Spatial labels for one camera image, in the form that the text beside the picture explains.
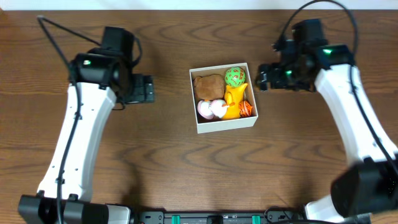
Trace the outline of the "orange lattice ball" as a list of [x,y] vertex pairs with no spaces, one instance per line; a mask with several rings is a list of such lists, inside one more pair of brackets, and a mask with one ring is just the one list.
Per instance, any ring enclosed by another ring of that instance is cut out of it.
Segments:
[[252,105],[244,100],[239,103],[239,116],[241,118],[247,118],[252,115]]

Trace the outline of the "green numbered dice ball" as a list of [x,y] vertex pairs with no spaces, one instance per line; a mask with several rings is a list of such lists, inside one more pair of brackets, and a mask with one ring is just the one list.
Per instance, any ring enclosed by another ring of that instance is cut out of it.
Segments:
[[241,86],[245,80],[246,72],[241,67],[231,67],[227,69],[224,75],[225,83],[233,88]]

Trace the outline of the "yellow rubber duck toy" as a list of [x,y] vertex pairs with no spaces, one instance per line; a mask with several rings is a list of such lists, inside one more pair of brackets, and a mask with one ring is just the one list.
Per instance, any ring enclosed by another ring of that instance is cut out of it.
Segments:
[[239,104],[244,99],[244,92],[247,86],[247,83],[243,83],[239,87],[226,86],[224,100],[226,102],[227,111],[222,117],[223,120],[240,118]]

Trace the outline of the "pink white snail toy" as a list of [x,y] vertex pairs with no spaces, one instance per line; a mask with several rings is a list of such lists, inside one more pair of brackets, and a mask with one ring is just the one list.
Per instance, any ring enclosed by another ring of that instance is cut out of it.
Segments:
[[229,105],[221,99],[218,100],[201,100],[197,104],[198,113],[205,119],[213,119],[215,117],[221,119],[223,118]]

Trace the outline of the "brown plush toy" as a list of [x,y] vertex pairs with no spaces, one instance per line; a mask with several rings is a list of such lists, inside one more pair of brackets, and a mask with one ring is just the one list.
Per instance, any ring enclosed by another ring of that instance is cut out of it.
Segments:
[[224,97],[225,82],[220,74],[196,77],[193,80],[195,96],[201,100],[217,100]]

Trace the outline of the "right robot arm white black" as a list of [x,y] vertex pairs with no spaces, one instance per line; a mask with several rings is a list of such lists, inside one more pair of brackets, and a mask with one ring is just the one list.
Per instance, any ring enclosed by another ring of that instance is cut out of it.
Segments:
[[343,141],[348,170],[331,184],[330,194],[306,204],[306,219],[344,223],[397,209],[397,146],[381,126],[346,45],[326,40],[279,40],[277,63],[259,67],[256,85],[317,91],[326,101]]

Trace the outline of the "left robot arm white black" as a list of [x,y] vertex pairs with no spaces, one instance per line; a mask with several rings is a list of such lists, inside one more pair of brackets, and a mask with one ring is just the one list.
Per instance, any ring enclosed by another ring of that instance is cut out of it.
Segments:
[[116,104],[154,102],[148,75],[133,74],[139,59],[100,51],[78,54],[68,65],[67,110],[50,166],[35,196],[22,195],[26,223],[135,223],[126,205],[92,203],[93,175],[105,124]]

